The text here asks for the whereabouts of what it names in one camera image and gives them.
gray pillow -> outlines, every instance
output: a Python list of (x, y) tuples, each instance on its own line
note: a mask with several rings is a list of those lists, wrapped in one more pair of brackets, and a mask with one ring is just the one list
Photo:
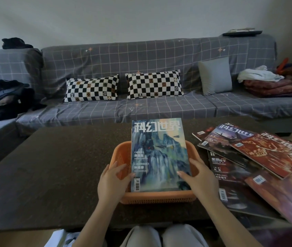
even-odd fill
[(232, 90), (228, 57), (198, 62), (203, 95), (213, 95)]

plastic basket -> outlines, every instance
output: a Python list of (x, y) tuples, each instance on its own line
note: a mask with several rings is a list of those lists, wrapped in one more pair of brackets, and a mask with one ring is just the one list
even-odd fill
[[(197, 159), (199, 154), (195, 146), (186, 141), (187, 154), (189, 158)], [(123, 169), (117, 174), (119, 179), (125, 178), (131, 172), (131, 141), (126, 141), (119, 144), (113, 153), (110, 166), (118, 161), (118, 165), (127, 164), (127, 168)], [(192, 176), (199, 173), (194, 165), (190, 165)], [(127, 190), (121, 203), (123, 204), (141, 204), (141, 203), (176, 203), (176, 202), (192, 202), (196, 196), (191, 190), (188, 191), (166, 191), (166, 192), (130, 192), (131, 184), (128, 185)]]

wooden floor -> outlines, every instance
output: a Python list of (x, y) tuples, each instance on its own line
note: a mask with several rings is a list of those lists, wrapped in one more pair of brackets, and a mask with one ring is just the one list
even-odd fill
[(53, 231), (3, 232), (0, 247), (44, 247)]

wall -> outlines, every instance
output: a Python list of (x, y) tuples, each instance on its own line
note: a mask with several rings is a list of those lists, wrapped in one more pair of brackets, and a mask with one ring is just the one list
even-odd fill
[(256, 27), (292, 61), (291, 0), (0, 0), (2, 38), (34, 47), (214, 37)]

forearm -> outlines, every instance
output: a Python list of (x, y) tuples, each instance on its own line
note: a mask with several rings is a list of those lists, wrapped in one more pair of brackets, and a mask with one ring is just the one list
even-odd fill
[(223, 205), (219, 198), (202, 201), (226, 247), (262, 246)]
[(111, 204), (98, 203), (73, 247), (101, 247), (114, 209)]

